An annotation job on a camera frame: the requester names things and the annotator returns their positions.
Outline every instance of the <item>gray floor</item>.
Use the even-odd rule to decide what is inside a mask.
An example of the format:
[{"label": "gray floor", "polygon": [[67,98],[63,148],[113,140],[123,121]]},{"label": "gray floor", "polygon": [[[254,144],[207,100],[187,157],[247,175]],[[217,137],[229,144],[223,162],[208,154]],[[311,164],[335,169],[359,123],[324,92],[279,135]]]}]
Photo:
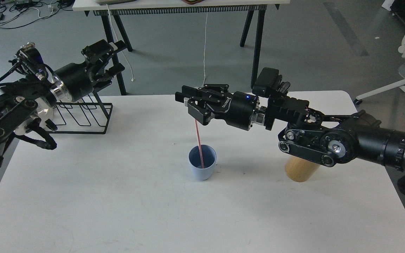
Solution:
[{"label": "gray floor", "polygon": [[[405,26],[381,8],[383,1],[330,1],[368,56],[357,56],[350,47],[350,38],[341,33],[328,13],[325,1],[293,0],[289,5],[281,5],[280,10],[268,7],[259,69],[279,69],[284,80],[292,83],[291,91],[344,90],[352,99],[400,80],[397,69],[405,60],[397,48]],[[46,7],[41,10],[41,16],[49,14]],[[7,26],[26,24],[36,17],[37,11],[29,10]],[[231,91],[250,91],[256,16],[246,46],[240,48],[245,18],[244,12],[208,14],[207,83],[227,83]],[[122,16],[135,49],[127,55],[137,81],[130,82],[130,73],[123,73],[128,92],[171,94],[182,85],[201,85],[205,20],[205,13]],[[10,67],[7,60],[28,41],[35,42],[43,60],[58,69],[70,62],[82,62],[82,48],[104,38],[100,17],[90,14],[86,18],[82,12],[63,11],[27,27],[0,29],[0,76]],[[8,80],[18,78],[13,75]],[[118,95],[119,90],[114,84],[100,94]],[[367,98],[358,109],[382,120],[383,128],[405,131],[405,93],[399,89]],[[0,178],[4,170],[0,169]],[[402,176],[398,171],[388,172],[393,182]],[[405,206],[405,196],[400,197]]]}]

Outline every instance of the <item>cup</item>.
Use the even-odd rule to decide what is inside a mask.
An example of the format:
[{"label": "cup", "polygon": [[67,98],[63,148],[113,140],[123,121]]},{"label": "cup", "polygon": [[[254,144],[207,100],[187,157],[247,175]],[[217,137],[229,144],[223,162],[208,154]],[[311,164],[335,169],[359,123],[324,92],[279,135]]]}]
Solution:
[{"label": "cup", "polygon": [[217,154],[211,146],[201,145],[202,160],[204,162],[204,169],[201,168],[201,157],[199,156],[199,147],[192,148],[188,154],[188,163],[193,175],[198,180],[206,180],[210,178],[215,168],[215,161]]}]

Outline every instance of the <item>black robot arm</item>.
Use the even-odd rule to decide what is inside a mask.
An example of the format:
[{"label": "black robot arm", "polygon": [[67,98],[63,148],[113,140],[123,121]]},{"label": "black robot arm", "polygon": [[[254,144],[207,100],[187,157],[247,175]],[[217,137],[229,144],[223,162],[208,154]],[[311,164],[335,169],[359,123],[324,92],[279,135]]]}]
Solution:
[{"label": "black robot arm", "polygon": [[[68,64],[53,71],[43,63],[34,43],[27,43],[16,52],[11,69],[0,78],[0,82],[13,72],[25,77],[10,83],[0,83],[0,167],[3,154],[13,138],[27,141],[44,149],[55,149],[54,139],[40,127],[42,110],[40,103],[54,106],[67,98],[75,102],[89,93],[98,92],[111,84],[111,79],[124,70],[122,64],[105,69],[109,60],[125,49],[123,41],[107,43],[100,40],[82,50],[85,60],[81,64]],[[57,129],[51,119],[45,120],[46,127]],[[34,140],[25,133],[35,131],[44,141]]]},{"label": "black robot arm", "polygon": [[[288,154],[327,167],[360,158],[388,168],[405,171],[405,132],[380,128],[381,121],[365,111],[352,115],[324,115],[309,108],[309,101],[287,96],[289,82],[282,82],[277,69],[264,68],[250,95],[228,93],[228,85],[207,84],[200,88],[182,87],[175,93],[188,113],[202,125],[219,118],[243,130],[253,123],[271,130],[274,121],[287,122],[278,134],[279,148]],[[259,96],[268,99],[260,106]],[[326,128],[323,122],[337,122]],[[398,183],[405,194],[405,177]]]}]

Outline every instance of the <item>straw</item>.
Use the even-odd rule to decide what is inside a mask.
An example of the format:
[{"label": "straw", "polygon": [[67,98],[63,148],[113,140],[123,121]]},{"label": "straw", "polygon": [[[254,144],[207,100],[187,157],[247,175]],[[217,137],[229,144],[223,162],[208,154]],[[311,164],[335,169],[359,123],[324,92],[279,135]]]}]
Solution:
[{"label": "straw", "polygon": [[201,158],[201,168],[204,169],[203,150],[201,149],[201,140],[199,139],[198,122],[195,120],[196,137],[198,138],[199,158]]}]

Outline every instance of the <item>wire rack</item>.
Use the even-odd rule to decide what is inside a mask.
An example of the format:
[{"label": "wire rack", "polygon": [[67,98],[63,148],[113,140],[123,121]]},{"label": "wire rack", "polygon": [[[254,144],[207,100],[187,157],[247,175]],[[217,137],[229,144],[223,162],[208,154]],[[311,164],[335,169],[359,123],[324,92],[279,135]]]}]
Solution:
[{"label": "wire rack", "polygon": [[103,103],[98,94],[87,96],[75,103],[58,102],[53,107],[56,134],[105,134],[114,105]]}]

